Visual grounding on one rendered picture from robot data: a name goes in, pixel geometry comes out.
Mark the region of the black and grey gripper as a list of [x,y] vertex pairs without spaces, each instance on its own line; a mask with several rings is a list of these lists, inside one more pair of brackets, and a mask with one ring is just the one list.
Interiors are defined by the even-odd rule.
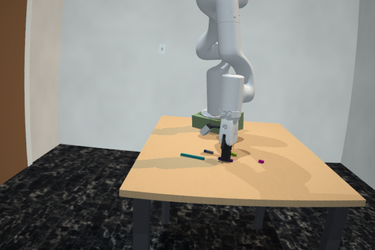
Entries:
[[228,162],[231,158],[232,145],[237,142],[238,120],[240,118],[229,119],[222,116],[220,118],[219,144],[221,144],[221,161]]

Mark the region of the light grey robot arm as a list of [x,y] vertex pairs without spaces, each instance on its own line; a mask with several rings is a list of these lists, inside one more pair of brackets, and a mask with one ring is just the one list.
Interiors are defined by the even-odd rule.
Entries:
[[[255,96],[253,68],[241,51],[239,9],[248,0],[196,0],[196,3],[209,17],[208,30],[198,40],[196,54],[202,60],[222,60],[206,73],[207,108],[201,115],[211,119],[239,118],[242,103],[252,101]],[[229,74],[230,66],[236,74]]]

